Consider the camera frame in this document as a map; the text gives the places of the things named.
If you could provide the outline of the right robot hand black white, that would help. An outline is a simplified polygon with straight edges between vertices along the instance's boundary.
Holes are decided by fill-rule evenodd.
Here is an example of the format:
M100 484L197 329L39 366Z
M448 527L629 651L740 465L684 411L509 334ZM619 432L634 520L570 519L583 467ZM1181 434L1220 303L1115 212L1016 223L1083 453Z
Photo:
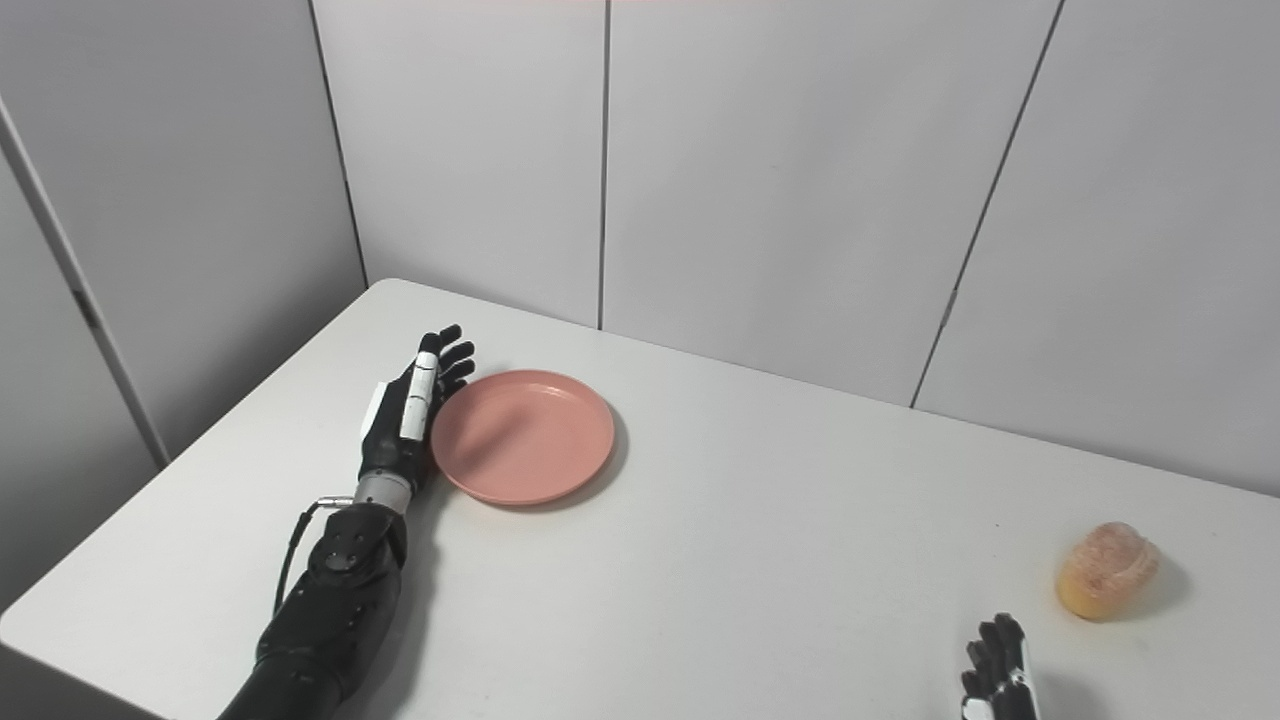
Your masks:
M982 623L979 637L966 644L972 667L961 673L963 719L1042 717L1029 665L1027 634L1009 612Z

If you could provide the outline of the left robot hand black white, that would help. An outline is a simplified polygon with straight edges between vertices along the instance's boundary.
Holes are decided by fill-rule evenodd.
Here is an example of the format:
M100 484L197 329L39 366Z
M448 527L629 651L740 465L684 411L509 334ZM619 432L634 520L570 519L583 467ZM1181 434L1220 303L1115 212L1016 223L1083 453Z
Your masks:
M475 346L461 325L426 333L398 378L385 384L361 443L358 479L394 477L412 493L434 468L430 432L443 405L475 372Z

